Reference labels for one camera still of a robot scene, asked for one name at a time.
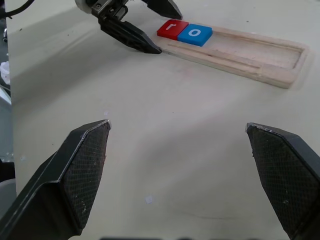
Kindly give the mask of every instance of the robotic arm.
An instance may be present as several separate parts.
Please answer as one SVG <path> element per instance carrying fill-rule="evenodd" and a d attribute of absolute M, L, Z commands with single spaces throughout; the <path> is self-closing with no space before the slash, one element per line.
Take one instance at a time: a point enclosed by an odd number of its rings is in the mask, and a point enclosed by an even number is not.
<path fill-rule="evenodd" d="M 98 18 L 101 30 L 124 45 L 147 54 L 160 54 L 161 49 L 139 28 L 130 22 L 121 21 L 127 14 L 129 0 L 75 0 L 82 11 Z M 182 14 L 173 0 L 142 0 L 159 15 L 182 19 Z"/>

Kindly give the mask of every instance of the blue block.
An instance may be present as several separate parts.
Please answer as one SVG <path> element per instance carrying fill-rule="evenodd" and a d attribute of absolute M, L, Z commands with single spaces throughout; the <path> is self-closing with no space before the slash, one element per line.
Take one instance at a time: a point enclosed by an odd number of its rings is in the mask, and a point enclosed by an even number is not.
<path fill-rule="evenodd" d="M 213 30 L 208 26 L 189 24 L 179 35 L 178 41 L 202 47 L 212 36 Z"/>

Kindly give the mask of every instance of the wooden board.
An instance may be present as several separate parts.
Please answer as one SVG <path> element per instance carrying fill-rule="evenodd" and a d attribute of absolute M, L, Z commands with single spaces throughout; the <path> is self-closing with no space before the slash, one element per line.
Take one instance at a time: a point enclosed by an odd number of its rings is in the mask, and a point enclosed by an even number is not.
<path fill-rule="evenodd" d="M 298 78 L 309 53 L 301 43 L 209 27 L 213 35 L 203 47 L 157 34 L 152 40 L 164 53 L 281 88 Z"/>

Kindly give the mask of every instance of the white table surface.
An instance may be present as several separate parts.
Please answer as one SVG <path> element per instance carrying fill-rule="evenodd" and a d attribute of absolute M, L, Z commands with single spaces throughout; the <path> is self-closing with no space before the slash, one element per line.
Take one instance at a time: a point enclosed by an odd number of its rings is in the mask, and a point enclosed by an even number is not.
<path fill-rule="evenodd" d="M 7 1 L 7 10 L 24 1 Z M 307 44 L 299 80 L 285 90 L 136 52 L 73 0 L 36 0 L 7 21 L 17 192 L 71 130 L 108 118 L 100 188 L 77 239 L 288 239 L 261 187 L 245 125 L 296 133 L 320 153 L 320 2 L 176 2 L 189 22 Z M 125 20 L 149 35 L 165 22 L 138 0 Z"/>

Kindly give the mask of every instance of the black metal part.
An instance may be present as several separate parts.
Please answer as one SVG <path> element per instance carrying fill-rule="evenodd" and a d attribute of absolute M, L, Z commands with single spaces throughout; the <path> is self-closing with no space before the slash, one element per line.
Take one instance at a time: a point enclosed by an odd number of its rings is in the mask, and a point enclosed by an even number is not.
<path fill-rule="evenodd" d="M 156 12 L 157 14 L 170 18 L 179 19 L 183 18 L 178 6 L 173 0 L 142 0 L 145 2 L 149 9 Z"/>
<path fill-rule="evenodd" d="M 320 157 L 298 135 L 248 123 L 262 187 L 291 240 L 320 239 Z"/>
<path fill-rule="evenodd" d="M 0 240 L 67 240 L 82 233 L 100 184 L 110 129 L 102 120 L 69 134 L 0 220 Z"/>
<path fill-rule="evenodd" d="M 122 22 L 117 19 L 106 21 L 107 23 L 99 21 L 101 30 L 124 45 L 146 54 L 160 54 L 162 52 L 142 30 L 130 22 Z"/>
<path fill-rule="evenodd" d="M 85 0 L 85 3 L 88 5 L 88 7 L 92 7 L 95 3 L 97 2 L 97 0 Z"/>
<path fill-rule="evenodd" d="M 161 16 L 182 19 L 182 14 L 173 0 L 143 0 L 148 8 Z M 127 14 L 128 0 L 110 0 L 106 5 L 99 2 L 92 5 L 92 14 L 98 18 L 101 30 L 125 44 L 147 54 L 160 54 L 161 49 L 139 28 L 121 19 Z"/>
<path fill-rule="evenodd" d="M 0 183 L 9 179 L 15 179 L 15 163 L 14 162 L 2 162 L 0 159 Z"/>

